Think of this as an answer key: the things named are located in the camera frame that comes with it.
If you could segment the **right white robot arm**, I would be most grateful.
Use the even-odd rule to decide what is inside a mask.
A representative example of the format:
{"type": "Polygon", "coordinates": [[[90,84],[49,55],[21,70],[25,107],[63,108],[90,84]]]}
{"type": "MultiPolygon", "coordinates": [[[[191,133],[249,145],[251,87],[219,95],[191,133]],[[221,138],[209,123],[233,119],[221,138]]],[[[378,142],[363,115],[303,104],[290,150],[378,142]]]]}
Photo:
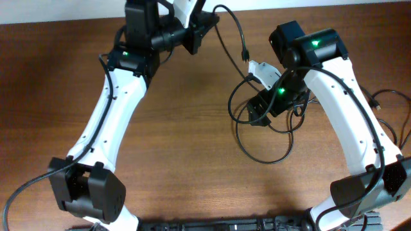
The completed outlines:
{"type": "Polygon", "coordinates": [[[330,185],[330,195],[303,216],[278,219],[292,230],[370,230],[368,214],[410,190],[410,159],[389,139],[365,99],[346,46],[326,29],[305,34],[295,21],[279,25],[269,41],[284,67],[249,62],[249,79],[262,91],[247,103],[249,121],[267,126],[286,110],[302,116],[310,94],[322,105],[344,152],[348,177],[330,185]]]}

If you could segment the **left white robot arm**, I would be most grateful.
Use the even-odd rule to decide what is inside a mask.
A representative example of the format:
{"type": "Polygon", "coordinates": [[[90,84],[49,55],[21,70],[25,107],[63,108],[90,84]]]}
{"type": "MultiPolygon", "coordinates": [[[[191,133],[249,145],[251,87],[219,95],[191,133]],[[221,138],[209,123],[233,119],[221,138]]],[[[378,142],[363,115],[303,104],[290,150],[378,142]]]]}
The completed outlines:
{"type": "Polygon", "coordinates": [[[58,208],[104,230],[136,230],[125,206],[126,188],[115,176],[119,147],[136,106],[160,67],[160,54],[184,46],[194,55],[218,16],[203,1],[127,1],[124,26],[112,50],[99,60],[105,82],[96,107],[66,158],[53,158],[49,182],[58,208]]]}

